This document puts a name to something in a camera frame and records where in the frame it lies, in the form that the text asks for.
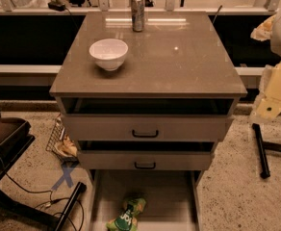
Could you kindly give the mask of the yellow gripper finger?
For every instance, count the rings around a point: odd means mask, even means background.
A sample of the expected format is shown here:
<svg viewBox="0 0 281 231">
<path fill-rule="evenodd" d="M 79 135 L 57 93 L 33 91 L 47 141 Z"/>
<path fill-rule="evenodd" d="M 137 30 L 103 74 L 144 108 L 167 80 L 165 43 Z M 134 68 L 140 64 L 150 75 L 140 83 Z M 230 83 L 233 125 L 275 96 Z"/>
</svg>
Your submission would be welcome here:
<svg viewBox="0 0 281 231">
<path fill-rule="evenodd" d="M 267 18 L 258 27 L 253 29 L 252 33 L 250 34 L 250 37 L 258 41 L 265 41 L 270 39 L 274 19 L 274 15 Z"/>
</svg>

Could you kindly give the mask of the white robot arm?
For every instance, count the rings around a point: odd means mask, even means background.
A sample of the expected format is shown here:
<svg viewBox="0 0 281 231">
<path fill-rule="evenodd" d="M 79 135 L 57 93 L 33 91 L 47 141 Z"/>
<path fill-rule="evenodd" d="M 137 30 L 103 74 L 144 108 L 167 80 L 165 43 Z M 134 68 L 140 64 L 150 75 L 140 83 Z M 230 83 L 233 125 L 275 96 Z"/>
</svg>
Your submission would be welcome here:
<svg viewBox="0 0 281 231">
<path fill-rule="evenodd" d="M 281 57 L 281 8 L 257 28 L 250 37 L 258 41 L 270 41 L 270 50 Z M 271 122 L 281 114 L 281 61 L 275 66 L 266 65 L 259 94 L 256 96 L 250 120 L 256 124 Z"/>
</svg>

